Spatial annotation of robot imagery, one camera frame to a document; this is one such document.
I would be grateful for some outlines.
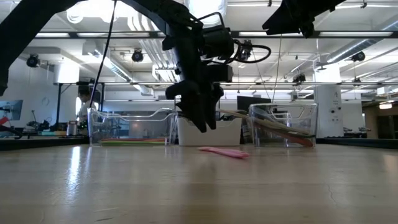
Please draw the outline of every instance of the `table surface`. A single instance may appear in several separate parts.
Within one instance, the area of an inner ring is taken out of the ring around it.
[[[398,223],[398,151],[244,150],[0,152],[0,223]]]

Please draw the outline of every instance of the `transparent container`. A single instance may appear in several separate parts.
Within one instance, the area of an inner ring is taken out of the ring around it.
[[[257,147],[315,147],[317,116],[316,103],[251,105],[253,143]]]
[[[161,108],[149,116],[122,116],[88,108],[88,130],[91,145],[109,140],[148,139],[164,139],[165,144],[174,144],[177,134],[177,112]]]

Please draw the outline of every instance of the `pink object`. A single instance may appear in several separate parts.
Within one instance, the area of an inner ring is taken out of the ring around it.
[[[202,152],[214,152],[223,156],[229,156],[238,159],[249,157],[248,153],[235,149],[219,149],[216,147],[199,147],[198,149]]]

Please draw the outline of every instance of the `tan stick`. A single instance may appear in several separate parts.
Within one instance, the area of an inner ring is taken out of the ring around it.
[[[251,118],[248,115],[243,115],[243,114],[240,114],[240,113],[237,113],[237,112],[234,112],[234,111],[228,111],[228,110],[219,110],[219,111],[222,112],[222,113],[230,114],[230,115],[233,115],[233,116],[236,116],[236,117],[239,117],[239,118],[243,118],[243,119]],[[268,127],[268,128],[282,129],[282,130],[285,130],[285,131],[296,132],[296,133],[300,133],[300,134],[307,134],[307,135],[310,134],[308,131],[304,131],[304,130],[296,129],[296,128],[291,128],[291,127],[283,125],[283,124],[281,124],[279,122],[272,122],[272,121],[263,120],[263,119],[259,119],[259,118],[251,118],[251,119],[253,121],[265,126],[265,127]]]

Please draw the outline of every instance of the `black robotic arm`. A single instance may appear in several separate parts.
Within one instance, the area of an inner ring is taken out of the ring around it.
[[[182,77],[166,91],[170,100],[181,95],[178,106],[201,132],[206,123],[216,128],[215,106],[223,90],[215,82],[230,82],[231,77],[219,76],[201,61],[201,56],[230,58],[234,42],[224,25],[203,29],[203,23],[189,13],[182,4],[173,0],[120,0],[147,16],[166,35],[163,49],[173,49]],[[11,64],[35,38],[51,17],[72,7],[79,0],[22,0],[0,24],[0,42],[4,45],[0,54],[0,96],[7,88],[8,70]],[[228,65],[216,65],[226,68]]]

